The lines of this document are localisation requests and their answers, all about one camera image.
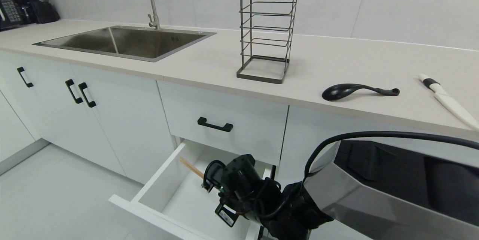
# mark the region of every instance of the black appliance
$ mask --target black appliance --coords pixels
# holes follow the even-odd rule
[[[20,25],[22,18],[13,0],[0,0],[0,30]]]
[[[20,17],[22,18],[22,24],[32,24],[36,23],[36,16],[33,8],[30,5],[30,2],[34,0],[13,0],[19,9]]]
[[[38,24],[45,24],[60,20],[60,15],[58,15],[55,7],[49,3],[49,0],[32,0],[30,5],[35,12],[36,21]]]

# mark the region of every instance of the stainless steel sink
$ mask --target stainless steel sink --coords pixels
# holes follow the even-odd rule
[[[34,45],[156,62],[214,34],[116,25]]]

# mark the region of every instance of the wooden chopstick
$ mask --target wooden chopstick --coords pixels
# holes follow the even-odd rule
[[[191,163],[189,163],[184,158],[178,157],[178,160],[180,160],[181,163],[183,163],[186,167],[188,167],[191,171],[193,171],[199,177],[201,177],[201,179],[203,179],[205,177],[205,175],[200,170],[198,170],[195,166],[191,165]]]

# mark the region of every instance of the black cable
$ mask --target black cable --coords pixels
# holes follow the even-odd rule
[[[257,209],[257,203],[258,203],[258,198],[260,197],[261,193],[265,190],[266,186],[267,186],[267,182],[274,182],[275,185],[281,187],[281,184],[275,180],[272,180],[270,179],[269,177],[266,177],[264,182],[263,182],[263,186],[261,187],[260,191],[258,192],[257,196],[256,196],[256,199],[254,200],[253,202],[253,212],[256,214],[256,216],[258,216],[259,218],[262,218],[262,219],[271,219],[271,218],[274,218],[275,216],[277,216],[279,214],[279,212],[287,205],[289,204],[289,201],[290,199],[292,198],[292,195],[293,194],[296,194],[296,192],[299,190],[298,187],[301,187],[301,185],[297,185],[295,187],[295,189],[290,192],[288,194],[288,196],[286,196],[286,198],[281,202],[281,204],[274,210],[272,211],[271,213],[269,214],[264,214],[264,211],[261,211],[261,213],[258,212],[258,209]]]
[[[466,139],[455,138],[450,136],[442,136],[437,134],[423,134],[423,133],[411,133],[407,131],[360,131],[356,133],[348,133],[348,134],[340,134],[337,136],[333,136],[331,138],[325,139],[320,145],[313,151],[311,156],[309,157],[308,161],[306,162],[306,166],[304,168],[304,179],[303,183],[306,178],[313,176],[317,172],[309,172],[311,169],[311,165],[313,161],[318,156],[323,148],[328,146],[330,143],[334,143],[341,140],[346,139],[353,139],[353,138],[363,138],[363,137],[392,137],[392,138],[407,138],[407,139],[418,139],[418,140],[426,140],[426,141],[435,141],[441,143],[451,143],[454,145],[459,146],[466,146],[467,148],[474,148],[479,150],[479,143],[474,141],[469,141]]]
[[[258,204],[260,205],[261,213],[265,212],[265,204],[263,204],[262,201],[258,201]]]
[[[226,168],[226,165],[221,161],[221,160],[213,160],[212,162],[210,162],[207,166],[207,168],[205,169],[205,174],[203,175],[203,186],[204,187],[208,187],[208,183],[207,183],[207,175],[208,175],[208,171],[210,170],[211,168],[211,165],[213,165],[214,163],[218,163],[219,165],[221,165],[223,168]]]

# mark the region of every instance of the kitchen knife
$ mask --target kitchen knife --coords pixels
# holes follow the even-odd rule
[[[448,92],[446,92],[436,80],[423,73],[418,75],[418,77],[426,87],[434,91],[434,97],[455,117],[475,131],[479,131],[479,123],[474,119],[474,117],[469,114],[466,109],[464,109],[464,107],[462,107],[456,100],[450,97]]]

